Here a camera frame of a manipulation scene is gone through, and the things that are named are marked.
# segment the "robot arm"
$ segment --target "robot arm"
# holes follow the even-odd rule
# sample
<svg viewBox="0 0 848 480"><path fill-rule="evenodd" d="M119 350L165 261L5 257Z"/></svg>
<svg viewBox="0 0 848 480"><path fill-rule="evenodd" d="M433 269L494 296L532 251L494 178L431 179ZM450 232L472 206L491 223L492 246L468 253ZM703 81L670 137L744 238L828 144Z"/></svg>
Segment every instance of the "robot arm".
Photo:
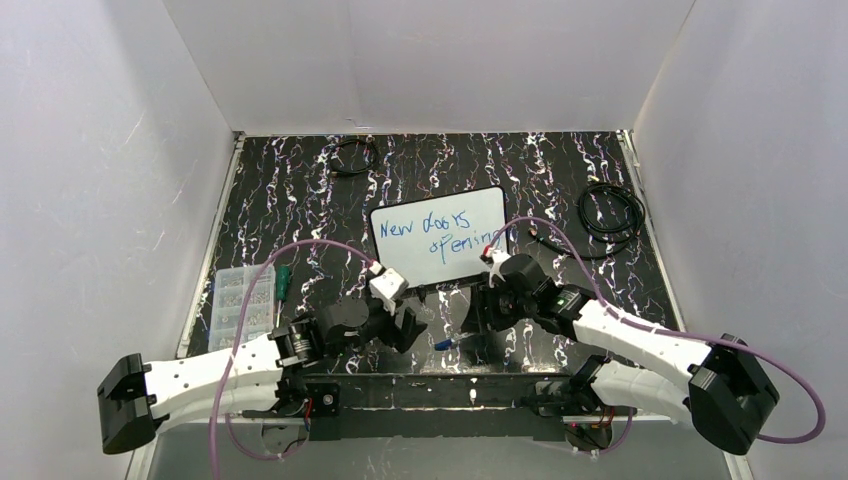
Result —
<svg viewBox="0 0 848 480"><path fill-rule="evenodd" d="M550 333L641 366L595 357L558 392L563 396L583 389L598 405L626 405L691 423L710 443L735 455L748 451L780 399L750 354L627 326L591 291L556 285L528 255L487 249L482 259L491 271L477 296L487 308L472 311L466 320L472 329L503 330L532 318ZM631 319L654 330L665 328ZM727 334L722 338L742 343Z"/></svg>
<svg viewBox="0 0 848 480"><path fill-rule="evenodd" d="M303 315L267 336L241 344L221 397L224 413L255 411L276 416L279 408L303 395L299 369L374 338L399 352L408 350L426 325L400 297L407 287L394 269L378 263L369 269L365 301L368 317L351 320L337 306ZM397 326L395 317L402 317ZM97 389L103 452L134 450L185 422L208 418L230 350L165 362L144 363L140 354L117 362Z"/></svg>

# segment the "white enclosure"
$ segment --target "white enclosure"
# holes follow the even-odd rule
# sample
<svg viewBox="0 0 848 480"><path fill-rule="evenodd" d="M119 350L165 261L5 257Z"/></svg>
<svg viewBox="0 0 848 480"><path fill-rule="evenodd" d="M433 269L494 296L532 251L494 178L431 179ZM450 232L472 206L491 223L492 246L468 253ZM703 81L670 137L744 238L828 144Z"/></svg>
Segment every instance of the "white enclosure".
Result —
<svg viewBox="0 0 848 480"><path fill-rule="evenodd" d="M636 123L658 241L691 330L803 374L828 425L756 442L756 478L846 478L848 4L698 1ZM769 435L809 431L787 377Z"/></svg>
<svg viewBox="0 0 848 480"><path fill-rule="evenodd" d="M692 2L165 0L251 134L632 127Z"/></svg>
<svg viewBox="0 0 848 480"><path fill-rule="evenodd" d="M823 436L755 444L755 476L848 476L844 1L3 7L3 478L125 475L95 389L128 353L173 358L233 131L631 128L689 329L738 334L824 395ZM767 433L808 430L810 402L769 373Z"/></svg>
<svg viewBox="0 0 848 480"><path fill-rule="evenodd" d="M173 358L232 134L161 3L4 2L0 64L0 476L123 478L95 391Z"/></svg>

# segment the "black cable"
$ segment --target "black cable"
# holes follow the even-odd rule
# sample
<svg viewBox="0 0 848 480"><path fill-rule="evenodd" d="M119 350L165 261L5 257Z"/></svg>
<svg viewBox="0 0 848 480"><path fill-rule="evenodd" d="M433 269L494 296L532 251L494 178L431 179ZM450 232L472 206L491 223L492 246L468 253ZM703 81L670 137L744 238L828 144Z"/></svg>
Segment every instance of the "black cable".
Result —
<svg viewBox="0 0 848 480"><path fill-rule="evenodd" d="M362 152L362 158L365 160L364 167L356 169L346 169L341 165L341 161L338 159L339 151L349 145L362 145L363 147L365 147ZM333 175L334 177L353 177L355 175L365 173L368 170L373 169L377 165L378 158L380 158L380 151L377 150L377 146L374 145L374 142L368 142L362 140L361 138L351 138L349 140L345 140L336 145L335 150L333 151L333 155L330 156L330 175Z"/></svg>
<svg viewBox="0 0 848 480"><path fill-rule="evenodd" d="M305 441L306 441L306 439L305 439L305 438L295 438L295 439L294 439L294 440L292 440L292 442L291 442L291 443L290 443L290 444L286 447L286 449L285 449L285 450L283 450L283 453L288 452L288 451L289 451L289 449L292 447L292 445L294 445L295 443L298 443L298 442L301 442L301 443L302 443L302 442L305 442Z"/></svg>
<svg viewBox="0 0 848 480"><path fill-rule="evenodd" d="M620 201L626 210L631 212L630 216L617 225L605 226L593 220L586 209L588 200L592 195L606 195ZM583 260L603 260L618 254L627 248L627 245L636 238L639 229L645 225L645 205L636 198L632 192L611 183L592 183L577 198L577 214L580 224L593 239L605 245L615 245L609 253L601 255L578 255ZM546 237L539 235L535 228L530 228L528 233L546 248L553 250L559 255L574 257L574 253L553 243Z"/></svg>

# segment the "component storage box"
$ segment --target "component storage box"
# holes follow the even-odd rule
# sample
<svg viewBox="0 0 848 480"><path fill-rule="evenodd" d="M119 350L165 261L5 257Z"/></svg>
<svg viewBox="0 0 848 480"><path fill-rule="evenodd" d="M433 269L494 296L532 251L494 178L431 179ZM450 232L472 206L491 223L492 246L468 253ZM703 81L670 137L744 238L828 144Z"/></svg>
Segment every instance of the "component storage box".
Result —
<svg viewBox="0 0 848 480"><path fill-rule="evenodd" d="M215 274L212 322L209 326L210 352L233 346L244 294L259 268L260 265L228 268ZM241 343L274 329L274 278L274 268L269 266L256 282L247 306Z"/></svg>

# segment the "purple cable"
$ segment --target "purple cable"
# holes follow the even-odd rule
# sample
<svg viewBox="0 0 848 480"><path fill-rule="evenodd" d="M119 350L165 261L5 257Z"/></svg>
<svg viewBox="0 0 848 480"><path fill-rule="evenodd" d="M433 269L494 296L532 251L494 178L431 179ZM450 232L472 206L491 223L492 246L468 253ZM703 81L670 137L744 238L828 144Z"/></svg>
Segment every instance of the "purple cable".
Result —
<svg viewBox="0 0 848 480"><path fill-rule="evenodd" d="M613 442L612 445L610 445L609 447L598 450L598 455L604 455L606 453L612 453L613 450L620 447L621 444L624 443L624 439L627 438L627 434L630 433L630 427L633 426L633 412L636 411L636 409L635 408L628 408L627 410L629 411L628 414L627 414L627 424L624 425L624 431L621 432L621 436L618 437L618 440Z"/></svg>
<svg viewBox="0 0 848 480"><path fill-rule="evenodd" d="M212 402L212 413L209 415L209 463L212 467L212 478L215 480L220 480L221 478L221 470L220 463L218 460L218 436L216 432L216 427L218 425L218 414L221 411L221 397L224 396L224 388L227 385L227 380L230 377L230 371L233 368L233 360L236 358L236 354L238 353L238 347L241 343L241 332L244 328L244 318L247 313L247 303L250 299L250 294L253 293L254 287L256 287L256 283L259 281L259 277L265 272L265 270L274 263L274 260L277 259L280 255L294 250L298 247L303 247L306 245L328 245L333 247L338 247L343 250L346 250L352 255L356 255L357 257L362 258L362 261L365 262L366 265L370 266L374 260L368 258L364 253L359 250L345 245L344 243L335 242L333 240L324 240L321 238L314 238L308 240L299 240L294 243L290 243L276 252L272 253L271 256L268 257L268 260L265 260L265 263L259 268L259 271L256 272L256 275L253 276L253 280L250 281L250 284L247 286L247 291L244 293L244 301L241 304L241 312L239 312L239 321L238 326L236 326L236 338L233 341L233 349L230 352L230 358L227 360L227 366L224 368L224 374L221 375L221 381L218 382L218 388L215 390L215 398Z"/></svg>
<svg viewBox="0 0 848 480"><path fill-rule="evenodd" d="M247 447L242 445L241 442L238 441L238 438L236 438L236 433L233 431L233 423L230 421L230 415L224 416L224 422L227 424L227 434L229 434L230 440L233 442L233 445L236 447L236 449L239 452L243 453L244 455L247 455L248 457L250 457L254 460L264 460L264 461L267 461L267 460L282 460L282 459L288 457L289 455L293 455L295 452L300 450L303 447L303 445L306 444L306 440L304 440L303 442L296 445L294 447L294 449L292 449L288 452L283 452L283 453L274 454L274 455L265 455L265 454L261 454L261 453L254 453L254 452L251 452L250 450L248 450Z"/></svg>
<svg viewBox="0 0 848 480"><path fill-rule="evenodd" d="M547 221L543 218L538 218L538 217L517 217L517 218L510 220L509 222L507 222L506 225L503 226L503 228L501 228L500 230L497 231L497 233L495 233L495 235L492 237L491 243L489 243L489 246L492 247L495 244L495 241L497 241L498 237L500 237L501 234L503 234L503 232L505 232L509 227L511 227L512 225L514 225L518 222L522 222L522 221L539 222L541 224L547 225L551 230L553 230L557 235L559 235L560 238L562 238L562 240L565 242L565 244L568 245L568 248L569 248L570 251L572 251L572 252L577 251L577 249L574 248L574 244L571 243L571 240L568 239L568 237L565 235L565 233L562 232L562 230L560 230L553 223L551 223L551 222L549 222L549 221ZM666 329L659 329L659 328L654 329L652 327L648 327L648 326L636 323L636 322L630 320L629 318L627 318L629 316L629 314L624 313L624 312L622 312L620 314L617 310L612 308L612 305L604 299L603 295L601 295L601 290L600 290L600 288L598 288L598 284L595 283L594 279L592 279L592 274L589 273L589 269L586 267L586 264L583 262L583 260L579 257L575 258L575 260L577 260L577 264L580 265L580 269L583 270L583 274L586 275L587 279L589 279L589 283L592 285L592 290L594 290L595 295L597 295L598 301L601 302L601 305L604 306L604 308L606 309L607 313L610 314L610 316L612 316L613 318L615 318L617 320L620 320L621 323L623 323L627 326L636 328L638 330L642 330L643 332L653 332L653 333L656 333L658 335L664 335L666 337L683 338L683 339L686 339L686 340L697 340L699 342L711 343L711 344L714 344L714 345L721 345L723 347L733 348L733 349L739 350L740 352L745 352L745 353L748 353L748 354L753 355L755 357L758 357L758 358L772 364L778 370L780 370L781 372L788 375L792 380L795 380L795 382L797 382L798 385L800 385L801 388L803 388L804 391L807 392L807 395L810 396L810 399L813 401L813 404L816 407L816 416L817 416L816 425L809 432L805 433L804 435L799 435L797 437L773 437L771 435L758 435L757 436L758 439L766 441L766 442L780 443L780 444L804 443L804 442L809 442L810 440L818 437L821 434L821 432L824 430L824 425L827 421L827 415L826 415L826 412L824 410L824 403L822 403L821 397L819 396L818 393L816 393L816 391L813 389L812 385L810 385L810 383L807 380L805 380L803 377L801 377L801 375L798 372L789 368L788 365L778 361L777 359L775 359L775 358L773 358L773 357L771 357L771 356L769 356L769 355L767 355L767 354L765 354L765 353L763 353L759 350L756 350L754 348L751 348L749 346L742 345L742 344L739 344L739 343L733 343L733 342L730 342L728 340L723 340L721 338L715 338L715 337L711 337L709 335L701 335L701 334L698 334L698 333L675 332L673 330L666 330ZM625 433L622 435L622 438L620 438L619 441L616 442L616 444L614 444L615 447L618 447L618 445L624 439L623 437L624 437L624 435L626 435L626 433L627 433L627 429L625 429Z"/></svg>

